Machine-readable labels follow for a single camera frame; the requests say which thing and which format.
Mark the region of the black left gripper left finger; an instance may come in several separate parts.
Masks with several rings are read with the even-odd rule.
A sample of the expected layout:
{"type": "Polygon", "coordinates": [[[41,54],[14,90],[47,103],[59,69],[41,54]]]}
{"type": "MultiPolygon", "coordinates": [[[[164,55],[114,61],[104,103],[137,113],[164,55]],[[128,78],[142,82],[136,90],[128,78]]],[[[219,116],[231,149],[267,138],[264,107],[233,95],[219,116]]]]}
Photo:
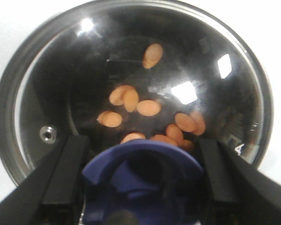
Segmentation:
{"type": "Polygon", "coordinates": [[[0,203],[0,225],[77,225],[89,139],[69,136],[0,203]]]}

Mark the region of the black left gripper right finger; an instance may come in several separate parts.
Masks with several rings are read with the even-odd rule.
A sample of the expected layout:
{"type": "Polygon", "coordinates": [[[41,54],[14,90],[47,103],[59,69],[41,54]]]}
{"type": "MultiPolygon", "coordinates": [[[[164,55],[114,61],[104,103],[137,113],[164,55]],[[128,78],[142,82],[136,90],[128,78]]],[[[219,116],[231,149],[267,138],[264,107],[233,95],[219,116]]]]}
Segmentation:
{"type": "Polygon", "coordinates": [[[199,139],[202,225],[281,225],[281,185],[216,140],[199,139]]]}

